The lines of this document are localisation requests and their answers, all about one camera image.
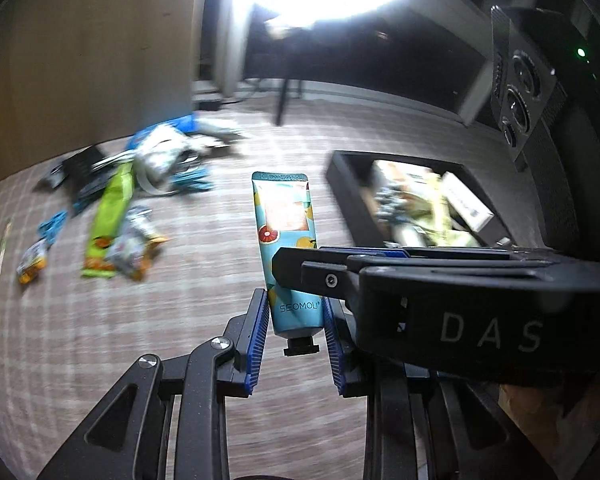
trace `green snack bar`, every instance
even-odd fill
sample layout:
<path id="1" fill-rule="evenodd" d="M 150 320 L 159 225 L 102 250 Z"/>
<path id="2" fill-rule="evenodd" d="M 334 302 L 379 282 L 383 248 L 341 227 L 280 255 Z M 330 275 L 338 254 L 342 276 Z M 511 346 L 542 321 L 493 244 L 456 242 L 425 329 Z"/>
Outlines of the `green snack bar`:
<path id="1" fill-rule="evenodd" d="M 118 227 L 125 217 L 134 191 L 133 164 L 120 165 L 118 171 L 104 191 L 96 218 L 91 227 L 91 236 L 84 255 L 82 275 L 89 278 L 110 278 L 116 268 L 105 259 L 107 250 L 118 234 Z"/>

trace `blue packaging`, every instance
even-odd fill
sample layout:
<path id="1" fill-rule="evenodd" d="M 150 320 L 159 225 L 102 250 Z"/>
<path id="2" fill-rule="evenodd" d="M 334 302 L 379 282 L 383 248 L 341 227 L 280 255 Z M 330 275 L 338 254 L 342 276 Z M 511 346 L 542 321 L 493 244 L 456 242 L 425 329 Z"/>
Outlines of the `blue packaging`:
<path id="1" fill-rule="evenodd" d="M 273 330 L 290 340 L 309 338 L 323 326 L 320 296 L 283 288 L 271 272 L 271 261 L 280 247 L 317 247 L 308 179 L 302 173 L 256 171 L 251 181 Z"/>
<path id="2" fill-rule="evenodd" d="M 172 126 L 173 128 L 176 128 L 176 130 L 180 130 L 183 134 L 191 134 L 198 130 L 195 114 L 189 114 L 182 117 L 177 117 L 175 119 L 170 119 L 169 121 L 164 121 L 162 123 L 152 124 L 151 126 L 147 126 L 144 130 L 134 133 L 133 136 L 127 141 L 125 151 L 136 149 L 138 144 L 140 144 L 147 135 L 154 131 L 157 126 L 162 126 L 163 124 Z"/>

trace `checkered carpet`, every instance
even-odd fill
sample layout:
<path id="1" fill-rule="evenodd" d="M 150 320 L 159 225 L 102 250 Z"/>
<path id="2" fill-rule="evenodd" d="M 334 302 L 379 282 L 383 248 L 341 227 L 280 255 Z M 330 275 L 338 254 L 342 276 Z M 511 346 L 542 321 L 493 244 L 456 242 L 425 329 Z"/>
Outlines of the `checkered carpet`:
<path id="1" fill-rule="evenodd" d="M 40 279 L 21 289 L 15 268 L 37 240 L 37 225 L 68 208 L 69 201 L 62 189 L 32 190 L 48 163 L 0 182 L 0 237 L 6 219 L 13 220 L 0 282 L 0 456 L 19 479 L 35 478 L 138 356 L 189 353 L 246 310 L 253 289 L 264 286 L 250 182 L 254 170 L 306 173 L 318 243 L 350 245 L 324 178 L 332 150 L 460 162 L 474 172 L 516 240 L 538 243 L 530 183 L 515 172 L 492 130 L 421 114 L 295 100 L 285 125 L 276 128 L 273 108 L 271 98 L 260 98 L 216 114 L 238 121 L 253 137 L 210 162 L 213 191 L 137 200 L 154 209 L 155 225 L 172 238 L 144 283 L 123 276 L 80 277 L 96 213 L 90 206 L 67 222 Z M 115 153 L 123 145 L 116 140 L 103 150 Z M 319 354 L 285 358 L 285 342 L 269 329 L 254 396 L 227 401 L 232 477 L 362 477 L 365 401 L 338 397 L 324 336 L 317 342 Z"/>

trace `black tray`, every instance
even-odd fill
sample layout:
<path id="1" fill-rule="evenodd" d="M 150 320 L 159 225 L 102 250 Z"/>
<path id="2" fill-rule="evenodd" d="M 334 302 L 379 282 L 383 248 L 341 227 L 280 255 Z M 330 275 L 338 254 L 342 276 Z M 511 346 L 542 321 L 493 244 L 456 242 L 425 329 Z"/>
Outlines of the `black tray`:
<path id="1" fill-rule="evenodd" d="M 327 168 L 327 182 L 336 197 L 340 211 L 357 247 L 383 247 L 386 240 L 386 235 L 379 229 L 360 195 L 360 187 L 369 183 L 374 160 L 392 160 L 426 166 L 440 175 L 445 174 L 447 171 L 453 173 L 494 215 L 480 230 L 479 234 L 467 227 L 478 242 L 485 247 L 496 246 L 503 238 L 508 238 L 512 243 L 515 243 L 489 197 L 482 190 L 475 177 L 462 164 L 419 156 L 336 150 L 333 152 L 331 162 Z"/>
<path id="2" fill-rule="evenodd" d="M 94 171 L 91 168 L 103 158 L 104 154 L 97 146 L 89 146 L 62 162 L 62 168 L 69 181 L 73 198 L 93 180 Z"/>

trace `metal screw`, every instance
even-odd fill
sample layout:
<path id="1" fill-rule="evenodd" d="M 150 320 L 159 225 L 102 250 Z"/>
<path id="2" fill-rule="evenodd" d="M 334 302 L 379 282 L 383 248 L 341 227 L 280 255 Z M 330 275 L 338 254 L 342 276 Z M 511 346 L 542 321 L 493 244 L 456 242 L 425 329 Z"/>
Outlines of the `metal screw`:
<path id="1" fill-rule="evenodd" d="M 158 358 L 152 354 L 144 354 L 138 359 L 138 366 L 141 368 L 153 368 L 158 364 Z"/>
<path id="2" fill-rule="evenodd" d="M 229 348 L 230 345 L 231 341 L 225 337 L 215 337 L 211 340 L 211 346 L 216 350 L 224 350 L 225 348 Z"/>
<path id="3" fill-rule="evenodd" d="M 333 288 L 338 284 L 338 277 L 335 274 L 327 274 L 327 278 L 324 280 L 329 288 Z"/>

